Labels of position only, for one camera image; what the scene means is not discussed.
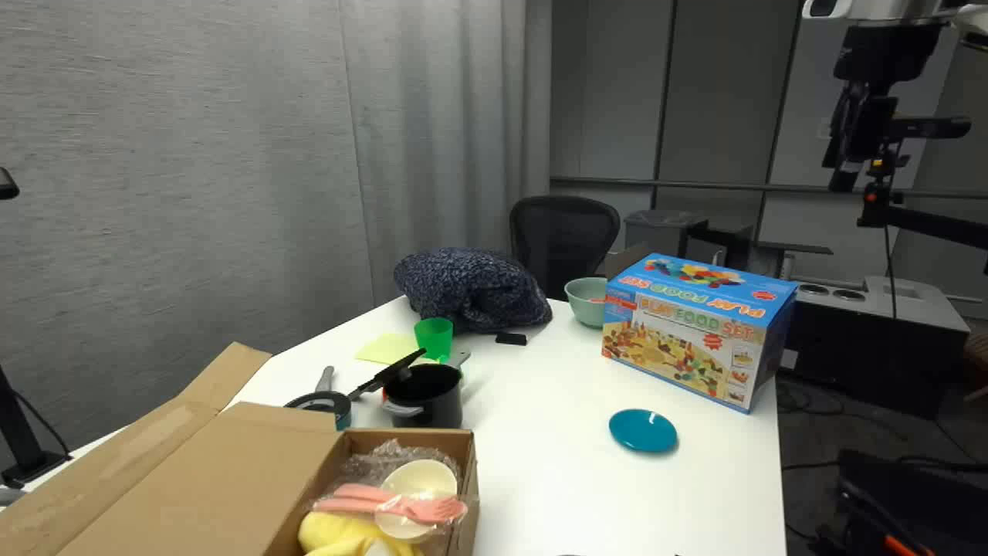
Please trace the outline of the light green bowl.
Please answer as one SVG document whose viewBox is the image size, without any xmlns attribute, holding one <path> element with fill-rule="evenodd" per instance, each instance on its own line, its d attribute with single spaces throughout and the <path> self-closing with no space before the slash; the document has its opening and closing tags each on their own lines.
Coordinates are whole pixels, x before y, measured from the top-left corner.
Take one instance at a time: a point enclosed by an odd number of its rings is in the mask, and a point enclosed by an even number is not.
<svg viewBox="0 0 988 556">
<path fill-rule="evenodd" d="M 567 305 L 582 327 L 598 329 L 605 321 L 605 278 L 571 278 L 564 283 Z"/>
</svg>

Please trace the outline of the pink plastic spoon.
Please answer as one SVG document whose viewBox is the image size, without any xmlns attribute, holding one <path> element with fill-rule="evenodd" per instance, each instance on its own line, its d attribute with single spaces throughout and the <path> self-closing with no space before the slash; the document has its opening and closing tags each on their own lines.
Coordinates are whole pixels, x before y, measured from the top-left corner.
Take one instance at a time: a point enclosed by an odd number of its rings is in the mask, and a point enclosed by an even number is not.
<svg viewBox="0 0 988 556">
<path fill-rule="evenodd" d="M 408 516 L 421 524 L 453 524 L 467 516 L 467 502 L 457 494 L 448 498 L 409 498 L 372 486 L 340 486 L 326 498 L 316 499 L 322 513 L 392 513 Z"/>
</svg>

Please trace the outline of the small black object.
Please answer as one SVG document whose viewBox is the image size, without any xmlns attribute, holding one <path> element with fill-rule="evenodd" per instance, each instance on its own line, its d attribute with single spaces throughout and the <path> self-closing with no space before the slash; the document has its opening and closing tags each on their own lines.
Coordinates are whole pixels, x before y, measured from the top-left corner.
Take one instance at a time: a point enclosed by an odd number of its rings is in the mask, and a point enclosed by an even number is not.
<svg viewBox="0 0 988 556">
<path fill-rule="evenodd" d="M 516 329 L 500 329 L 493 343 L 529 345 L 529 336 Z"/>
</svg>

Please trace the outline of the colourful toy food box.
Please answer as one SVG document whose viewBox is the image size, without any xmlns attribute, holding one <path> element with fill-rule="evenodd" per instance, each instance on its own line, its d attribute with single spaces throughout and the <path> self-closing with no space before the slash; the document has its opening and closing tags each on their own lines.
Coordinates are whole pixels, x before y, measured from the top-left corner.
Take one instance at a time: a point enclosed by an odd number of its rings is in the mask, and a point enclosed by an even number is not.
<svg viewBox="0 0 988 556">
<path fill-rule="evenodd" d="M 793 281 L 648 252 L 605 287 L 601 354 L 751 415 L 793 305 Z"/>
</svg>

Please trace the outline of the black office chair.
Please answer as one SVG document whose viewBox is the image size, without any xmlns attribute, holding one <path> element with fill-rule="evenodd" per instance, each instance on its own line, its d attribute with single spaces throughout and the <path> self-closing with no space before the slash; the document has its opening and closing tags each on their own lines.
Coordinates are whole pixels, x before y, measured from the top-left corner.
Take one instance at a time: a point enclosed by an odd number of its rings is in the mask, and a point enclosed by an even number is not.
<svg viewBox="0 0 988 556">
<path fill-rule="evenodd" d="M 619 212 L 594 198 L 538 195 L 510 209 L 516 259 L 554 300 L 571 278 L 587 278 L 605 263 L 617 233 Z"/>
</svg>

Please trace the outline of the grey cabinet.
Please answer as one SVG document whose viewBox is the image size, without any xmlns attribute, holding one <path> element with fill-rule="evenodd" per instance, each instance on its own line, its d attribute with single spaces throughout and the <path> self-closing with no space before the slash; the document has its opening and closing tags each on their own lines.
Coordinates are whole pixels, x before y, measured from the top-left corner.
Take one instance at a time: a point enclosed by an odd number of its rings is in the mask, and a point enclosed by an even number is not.
<svg viewBox="0 0 988 556">
<path fill-rule="evenodd" d="M 920 281 L 803 281 L 783 371 L 858 401 L 936 420 L 944 390 L 963 376 L 970 324 Z"/>
</svg>

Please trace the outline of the green plastic cup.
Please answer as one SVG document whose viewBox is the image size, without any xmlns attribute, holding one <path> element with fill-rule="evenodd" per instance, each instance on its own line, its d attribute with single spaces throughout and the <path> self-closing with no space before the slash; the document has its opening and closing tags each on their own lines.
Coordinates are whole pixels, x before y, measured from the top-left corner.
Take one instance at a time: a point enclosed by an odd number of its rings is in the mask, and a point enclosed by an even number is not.
<svg viewBox="0 0 988 556">
<path fill-rule="evenodd" d="M 418 345 L 434 359 L 448 361 L 453 348 L 453 321 L 452 319 L 421 319 L 414 324 Z"/>
</svg>

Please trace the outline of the brown cardboard box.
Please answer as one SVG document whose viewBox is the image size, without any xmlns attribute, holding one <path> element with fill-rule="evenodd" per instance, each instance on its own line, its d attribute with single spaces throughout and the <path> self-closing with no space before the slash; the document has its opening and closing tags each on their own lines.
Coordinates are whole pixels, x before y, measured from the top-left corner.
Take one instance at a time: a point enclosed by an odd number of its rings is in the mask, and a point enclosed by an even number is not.
<svg viewBox="0 0 988 556">
<path fill-rule="evenodd" d="M 267 361 L 229 343 L 180 395 L 73 458 L 0 513 L 0 556 L 303 556 L 299 521 L 356 453 L 383 443 L 453 460 L 469 513 L 427 556 L 474 556 L 467 428 L 347 428 L 284 401 L 236 401 Z"/>
</svg>

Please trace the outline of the yellow plastic toy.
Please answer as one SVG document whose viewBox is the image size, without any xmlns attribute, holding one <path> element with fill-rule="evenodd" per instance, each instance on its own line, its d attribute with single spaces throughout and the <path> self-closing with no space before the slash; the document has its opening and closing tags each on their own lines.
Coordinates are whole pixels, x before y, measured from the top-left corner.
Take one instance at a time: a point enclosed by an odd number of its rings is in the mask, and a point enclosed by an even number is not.
<svg viewBox="0 0 988 556">
<path fill-rule="evenodd" d="M 297 541 L 304 556 L 418 556 L 409 543 L 386 537 L 375 524 L 337 513 L 309 513 Z"/>
</svg>

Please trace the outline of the yellow sticky note pad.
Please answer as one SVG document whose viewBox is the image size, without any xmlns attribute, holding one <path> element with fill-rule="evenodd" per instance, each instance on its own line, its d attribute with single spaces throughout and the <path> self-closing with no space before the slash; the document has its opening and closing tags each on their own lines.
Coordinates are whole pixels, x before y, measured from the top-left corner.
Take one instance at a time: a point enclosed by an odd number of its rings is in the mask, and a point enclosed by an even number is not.
<svg viewBox="0 0 988 556">
<path fill-rule="evenodd" d="M 418 341 L 409 332 L 383 332 L 371 343 L 363 343 L 356 359 L 368 364 L 390 364 L 418 348 Z"/>
</svg>

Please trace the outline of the cream plastic bowl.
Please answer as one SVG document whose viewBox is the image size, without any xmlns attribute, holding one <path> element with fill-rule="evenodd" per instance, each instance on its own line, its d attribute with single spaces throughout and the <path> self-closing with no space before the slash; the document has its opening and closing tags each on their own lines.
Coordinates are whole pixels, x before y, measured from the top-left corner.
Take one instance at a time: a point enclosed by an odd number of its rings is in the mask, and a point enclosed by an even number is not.
<svg viewBox="0 0 988 556">
<path fill-rule="evenodd" d="M 395 466 L 379 482 L 379 487 L 409 499 L 437 499 L 437 498 L 453 498 L 459 490 L 459 480 L 440 460 L 409 460 Z M 434 535 L 434 524 L 424 524 L 399 513 L 375 513 L 372 521 L 386 537 L 408 541 L 408 543 L 424 543 L 427 537 Z"/>
</svg>

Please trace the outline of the blue plate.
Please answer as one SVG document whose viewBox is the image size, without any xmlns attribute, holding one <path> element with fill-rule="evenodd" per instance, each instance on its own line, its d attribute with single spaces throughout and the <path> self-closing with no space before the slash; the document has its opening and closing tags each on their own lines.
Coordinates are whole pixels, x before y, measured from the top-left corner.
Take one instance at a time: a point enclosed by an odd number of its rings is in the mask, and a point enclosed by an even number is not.
<svg viewBox="0 0 988 556">
<path fill-rule="evenodd" d="M 669 453 L 679 449 L 676 425 L 644 407 L 624 407 L 608 417 L 611 440 L 632 453 Z"/>
</svg>

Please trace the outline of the black pot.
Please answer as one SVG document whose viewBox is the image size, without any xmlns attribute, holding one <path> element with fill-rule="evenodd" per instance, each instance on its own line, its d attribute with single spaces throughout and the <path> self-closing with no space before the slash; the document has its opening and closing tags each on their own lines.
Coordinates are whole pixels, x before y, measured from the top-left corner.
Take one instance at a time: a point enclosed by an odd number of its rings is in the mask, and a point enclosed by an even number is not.
<svg viewBox="0 0 988 556">
<path fill-rule="evenodd" d="M 383 410 L 395 425 L 457 428 L 463 422 L 459 401 L 463 375 L 448 364 L 418 364 L 383 387 Z"/>
</svg>

